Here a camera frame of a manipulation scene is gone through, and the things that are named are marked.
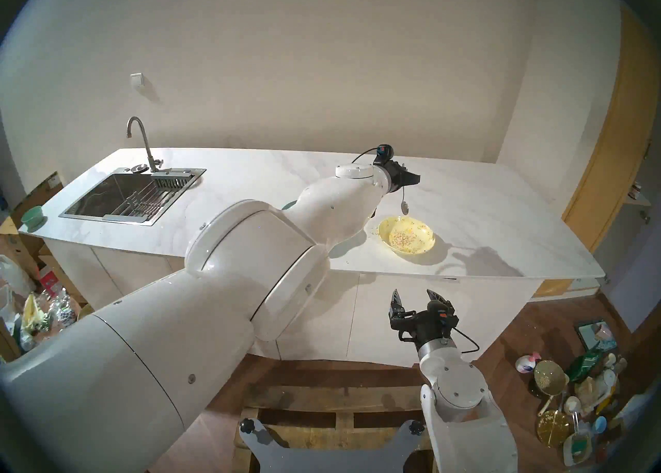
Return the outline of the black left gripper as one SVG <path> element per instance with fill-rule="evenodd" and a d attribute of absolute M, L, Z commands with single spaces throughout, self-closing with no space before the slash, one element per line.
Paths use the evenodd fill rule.
<path fill-rule="evenodd" d="M 388 193 L 393 193 L 405 186 L 420 184 L 420 175 L 409 172 L 406 166 L 398 161 L 386 161 L 381 168 L 389 177 Z"/>

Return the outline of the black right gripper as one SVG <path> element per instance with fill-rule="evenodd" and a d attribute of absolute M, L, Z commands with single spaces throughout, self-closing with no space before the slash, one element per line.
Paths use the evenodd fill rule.
<path fill-rule="evenodd" d="M 426 289 L 430 302 L 421 312 L 405 311 L 397 289 L 390 302 L 390 327 L 398 332 L 402 342 L 411 342 L 416 348 L 433 340 L 448 342 L 459 318 L 450 302 L 431 289 Z"/>

